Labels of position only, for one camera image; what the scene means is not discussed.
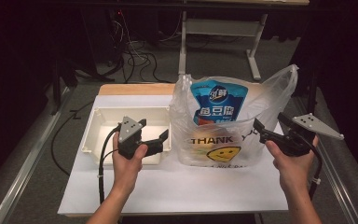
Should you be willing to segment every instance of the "yellow smiley face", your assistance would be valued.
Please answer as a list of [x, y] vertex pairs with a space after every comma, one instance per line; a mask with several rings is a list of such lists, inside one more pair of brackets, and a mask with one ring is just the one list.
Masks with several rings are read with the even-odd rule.
[[241, 150], [241, 147], [221, 147], [212, 150], [206, 156], [213, 161], [231, 161]]

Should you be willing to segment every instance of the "blue package label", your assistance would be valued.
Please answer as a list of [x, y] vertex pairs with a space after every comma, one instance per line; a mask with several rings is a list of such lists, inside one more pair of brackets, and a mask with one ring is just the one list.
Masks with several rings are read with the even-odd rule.
[[194, 114], [197, 125], [235, 121], [248, 88], [215, 80], [194, 83], [190, 87], [200, 105]]

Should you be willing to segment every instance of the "white tray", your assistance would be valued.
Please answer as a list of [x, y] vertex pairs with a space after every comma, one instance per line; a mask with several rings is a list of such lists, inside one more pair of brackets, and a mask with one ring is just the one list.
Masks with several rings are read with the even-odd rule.
[[[99, 164], [103, 143], [107, 135], [117, 127], [124, 116], [139, 121], [146, 119], [146, 126], [142, 129], [142, 140], [157, 139], [167, 129], [170, 131], [170, 121], [167, 106], [134, 106], [134, 107], [94, 107], [89, 118], [89, 125], [85, 130], [85, 141], [81, 150], [89, 153], [95, 163]], [[164, 151], [171, 150], [171, 138], [163, 143]], [[112, 137], [105, 149], [105, 155], [113, 150]], [[143, 159], [143, 164], [159, 164], [161, 153]], [[112, 157], [108, 156], [103, 165], [111, 165]]]

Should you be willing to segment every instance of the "hand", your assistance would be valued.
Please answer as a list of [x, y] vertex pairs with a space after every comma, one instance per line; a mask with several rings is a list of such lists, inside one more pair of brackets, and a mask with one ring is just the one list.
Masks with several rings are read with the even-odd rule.
[[[317, 146], [318, 137], [313, 139], [312, 144]], [[308, 173], [314, 157], [313, 151], [311, 150], [309, 154], [300, 157], [288, 157], [281, 152], [274, 142], [267, 141], [266, 146], [274, 157], [275, 167], [280, 172], [282, 190], [287, 193], [288, 190], [307, 189]]]
[[[117, 149], [118, 134], [119, 132], [115, 133], [113, 137], [113, 149]], [[113, 169], [115, 171], [113, 189], [117, 189], [125, 195], [130, 195], [132, 193], [135, 188], [138, 173], [142, 169], [142, 158], [145, 156], [146, 151], [147, 145], [140, 145], [130, 160], [127, 160], [118, 154], [118, 151], [113, 152]]]

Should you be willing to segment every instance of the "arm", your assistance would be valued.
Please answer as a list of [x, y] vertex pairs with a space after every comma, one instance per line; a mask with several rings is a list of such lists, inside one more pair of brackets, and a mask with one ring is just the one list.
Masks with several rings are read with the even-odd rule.
[[[113, 149], [117, 149], [118, 133], [113, 137]], [[142, 169], [142, 158], [147, 151], [146, 145], [140, 145], [131, 160], [127, 160], [118, 154], [112, 153], [115, 181], [109, 195], [89, 219], [88, 224], [117, 223], [121, 210], [135, 188], [136, 178]]]
[[[313, 145], [316, 146], [317, 142], [315, 138]], [[280, 184], [286, 196], [291, 223], [322, 223], [312, 205], [307, 187], [313, 152], [301, 157], [287, 157], [274, 142], [267, 141], [266, 146], [280, 172]]]

